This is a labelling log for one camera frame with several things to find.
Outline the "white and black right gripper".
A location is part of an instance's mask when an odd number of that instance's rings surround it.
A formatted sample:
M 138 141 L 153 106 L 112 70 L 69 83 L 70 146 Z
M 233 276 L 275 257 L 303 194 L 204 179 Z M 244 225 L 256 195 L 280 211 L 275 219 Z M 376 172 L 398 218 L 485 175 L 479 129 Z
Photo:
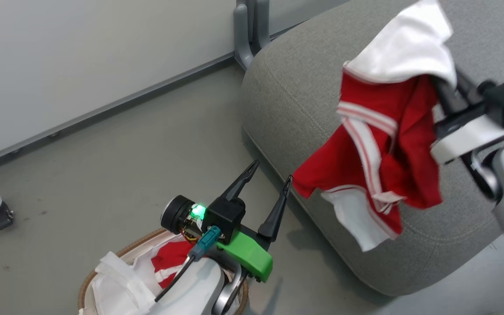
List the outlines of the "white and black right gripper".
M 476 85 L 461 69 L 456 76 L 454 87 L 430 77 L 444 114 L 435 124 L 437 142 L 431 149 L 440 164 L 504 139 L 504 83 L 484 80 Z

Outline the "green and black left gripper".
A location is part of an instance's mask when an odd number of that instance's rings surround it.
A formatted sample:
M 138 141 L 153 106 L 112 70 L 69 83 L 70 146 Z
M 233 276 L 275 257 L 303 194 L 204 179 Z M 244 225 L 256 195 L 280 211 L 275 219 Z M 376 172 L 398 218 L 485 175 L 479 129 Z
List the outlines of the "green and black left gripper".
M 212 246 L 225 251 L 258 282 L 267 282 L 273 269 L 273 258 L 268 253 L 270 243 L 275 242 L 279 233 L 283 213 L 292 188 L 290 175 L 280 191 L 268 217 L 257 232 L 249 231 L 241 224 L 245 207 L 236 200 L 244 186 L 253 178 L 260 165 L 254 160 L 230 185 L 216 198 L 204 213 L 201 249 Z

